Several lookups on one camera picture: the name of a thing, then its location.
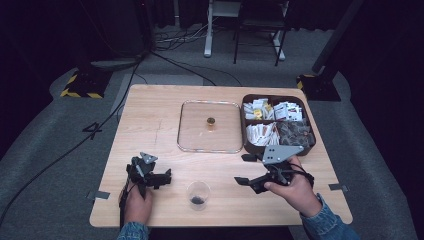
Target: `box of items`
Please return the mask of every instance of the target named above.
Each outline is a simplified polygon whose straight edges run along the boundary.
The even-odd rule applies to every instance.
[[[308,154],[316,139],[302,100],[293,96],[255,95],[241,106],[243,145],[251,154],[262,154],[267,145],[303,146]]]

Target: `black chair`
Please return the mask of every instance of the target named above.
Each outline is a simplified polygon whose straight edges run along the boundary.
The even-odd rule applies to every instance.
[[[286,37],[286,32],[290,30],[285,22],[285,2],[282,0],[242,0],[240,4],[239,15],[237,19],[237,27],[235,31],[236,47],[234,52],[234,64],[237,61],[237,52],[239,45],[249,46],[268,46],[278,47],[277,59],[275,66],[278,65],[281,49]],[[271,43],[241,43],[240,31],[251,32],[273,32]],[[274,45],[274,38],[278,37],[278,32],[282,32],[282,38],[279,46]]]

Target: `small cup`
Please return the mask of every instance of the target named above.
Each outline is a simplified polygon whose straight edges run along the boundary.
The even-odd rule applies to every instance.
[[[210,193],[211,189],[205,182],[192,182],[187,187],[187,197],[190,202],[190,207],[195,211],[205,209]]]

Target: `black tape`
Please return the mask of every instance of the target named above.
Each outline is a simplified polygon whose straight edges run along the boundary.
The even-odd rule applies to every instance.
[[[349,188],[345,185],[341,185],[340,183],[328,184],[331,191],[342,190],[343,192],[348,192]]]
[[[243,154],[241,155],[241,158],[245,162],[256,162],[258,160],[255,154]]]

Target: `denim sleeve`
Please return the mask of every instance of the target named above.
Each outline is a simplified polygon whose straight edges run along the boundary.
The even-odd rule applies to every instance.
[[[303,226],[312,239],[360,239],[352,228],[331,211],[319,193],[318,198],[322,202],[322,209],[317,215],[307,218],[300,214]]]
[[[149,239],[149,229],[146,225],[138,222],[129,222],[125,224],[117,240],[147,240]]]

